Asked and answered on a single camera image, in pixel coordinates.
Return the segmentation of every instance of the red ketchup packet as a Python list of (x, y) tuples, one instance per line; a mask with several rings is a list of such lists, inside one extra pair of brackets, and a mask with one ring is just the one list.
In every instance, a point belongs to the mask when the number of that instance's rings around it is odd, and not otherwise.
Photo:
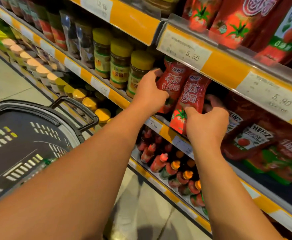
[(192, 71), (191, 68), (178, 61), (174, 61), (166, 67), (167, 69), (156, 82), (158, 89), (167, 91), (169, 94), (169, 98), (166, 100), (165, 105), (158, 111), (163, 114), (174, 109), (180, 96), (182, 86)]
[(170, 127), (180, 134), (186, 135), (187, 114), (184, 110), (186, 106), (194, 107), (199, 113), (202, 112), (205, 92), (211, 80), (198, 72), (192, 72), (188, 77), (184, 90), (178, 100)]

